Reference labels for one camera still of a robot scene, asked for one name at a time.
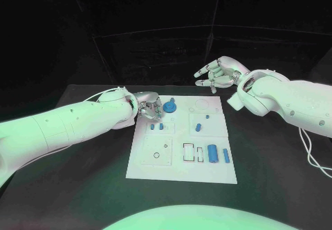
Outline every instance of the table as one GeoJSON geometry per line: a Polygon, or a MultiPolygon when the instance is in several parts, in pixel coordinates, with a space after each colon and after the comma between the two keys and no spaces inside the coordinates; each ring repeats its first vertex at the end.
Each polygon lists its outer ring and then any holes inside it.
{"type": "MultiPolygon", "coordinates": [[[[56,107],[77,103],[107,85],[69,85],[56,107]]],[[[238,184],[126,179],[134,126],[43,157],[22,168],[0,199],[1,229],[103,229],[128,215],[169,205],[240,209],[305,229],[329,229],[332,181],[306,161],[299,129],[277,113],[235,111],[235,87],[126,86],[130,92],[219,96],[238,184]]],[[[332,165],[332,143],[309,133],[313,156],[332,165]]]]}

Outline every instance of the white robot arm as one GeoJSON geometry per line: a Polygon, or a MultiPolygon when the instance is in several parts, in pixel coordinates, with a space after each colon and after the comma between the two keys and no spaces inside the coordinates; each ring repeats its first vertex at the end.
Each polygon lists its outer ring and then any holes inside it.
{"type": "Polygon", "coordinates": [[[332,138],[332,86],[305,80],[289,80],[271,70],[250,71],[231,57],[222,56],[196,73],[208,72],[208,80],[198,86],[227,88],[237,85],[237,93],[228,100],[235,110],[243,107],[258,116],[270,111],[284,121],[307,131],[332,138]]]}
{"type": "Polygon", "coordinates": [[[141,113],[162,117],[156,92],[130,93],[110,89],[79,103],[0,123],[0,187],[19,168],[71,145],[90,140],[110,129],[134,124],[141,113]],[[88,101],[100,95],[97,102],[88,101]]]}

